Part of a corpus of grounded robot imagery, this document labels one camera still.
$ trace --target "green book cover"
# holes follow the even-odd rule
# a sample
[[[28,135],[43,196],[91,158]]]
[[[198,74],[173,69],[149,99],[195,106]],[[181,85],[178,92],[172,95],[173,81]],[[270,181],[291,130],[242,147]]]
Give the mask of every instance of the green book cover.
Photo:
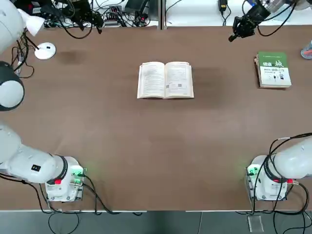
[[[285,53],[260,51],[257,63],[261,87],[284,88],[292,85]]]
[[[260,67],[288,68],[287,56],[283,52],[259,52]]]

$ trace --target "power adapter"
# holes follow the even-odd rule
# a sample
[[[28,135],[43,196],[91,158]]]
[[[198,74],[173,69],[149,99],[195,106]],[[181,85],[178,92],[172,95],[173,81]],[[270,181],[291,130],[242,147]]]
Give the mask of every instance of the power adapter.
[[[228,0],[219,0],[219,11],[221,12],[221,15],[223,15],[223,12],[225,12],[227,4]]]

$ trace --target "small white object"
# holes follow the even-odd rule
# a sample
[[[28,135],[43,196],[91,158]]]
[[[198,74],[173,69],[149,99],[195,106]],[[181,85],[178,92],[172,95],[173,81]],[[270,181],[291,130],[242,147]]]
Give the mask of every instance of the small white object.
[[[38,16],[30,16],[21,9],[18,9],[24,21],[24,26],[28,29],[31,35],[35,36],[41,28],[43,28],[44,18]]]
[[[20,104],[24,97],[23,86],[15,80],[0,85],[0,105],[11,108]]]
[[[35,56],[36,58],[42,59],[42,60],[52,58],[57,51],[55,45],[49,42],[44,42],[44,43],[39,44],[38,48],[39,49],[35,50]]]

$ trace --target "white lamp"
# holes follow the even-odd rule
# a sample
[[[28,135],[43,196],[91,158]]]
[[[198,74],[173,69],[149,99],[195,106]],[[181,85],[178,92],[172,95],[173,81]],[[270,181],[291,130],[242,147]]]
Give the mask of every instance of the white lamp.
[[[43,28],[44,19],[38,16],[30,16],[21,9],[18,9],[23,21],[24,27],[28,29],[32,36],[35,36],[41,28]],[[29,42],[36,48],[35,56],[38,59],[50,59],[56,53],[56,47],[54,44],[44,42],[36,46],[27,36]]]

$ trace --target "bottle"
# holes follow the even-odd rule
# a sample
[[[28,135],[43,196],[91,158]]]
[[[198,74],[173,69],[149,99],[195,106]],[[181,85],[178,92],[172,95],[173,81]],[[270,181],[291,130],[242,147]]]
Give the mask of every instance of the bottle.
[[[305,59],[312,59],[312,40],[305,48],[301,50],[301,56]]]

